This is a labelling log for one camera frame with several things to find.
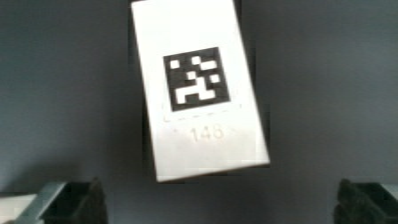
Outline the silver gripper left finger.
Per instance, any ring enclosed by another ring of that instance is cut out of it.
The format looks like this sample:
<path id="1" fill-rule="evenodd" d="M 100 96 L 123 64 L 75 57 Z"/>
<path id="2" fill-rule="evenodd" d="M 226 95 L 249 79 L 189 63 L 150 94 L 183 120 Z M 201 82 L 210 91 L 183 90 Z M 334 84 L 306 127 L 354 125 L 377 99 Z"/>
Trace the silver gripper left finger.
<path id="1" fill-rule="evenodd" d="M 50 182 L 16 217 L 15 224 L 109 224 L 102 181 Z"/>

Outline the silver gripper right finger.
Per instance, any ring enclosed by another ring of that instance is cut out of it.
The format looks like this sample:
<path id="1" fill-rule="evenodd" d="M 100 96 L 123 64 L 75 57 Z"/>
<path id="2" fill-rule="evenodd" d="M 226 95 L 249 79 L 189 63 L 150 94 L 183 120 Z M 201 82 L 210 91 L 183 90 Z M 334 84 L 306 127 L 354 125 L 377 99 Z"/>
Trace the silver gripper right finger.
<path id="1" fill-rule="evenodd" d="M 398 184 L 340 182 L 334 224 L 398 224 Z"/>

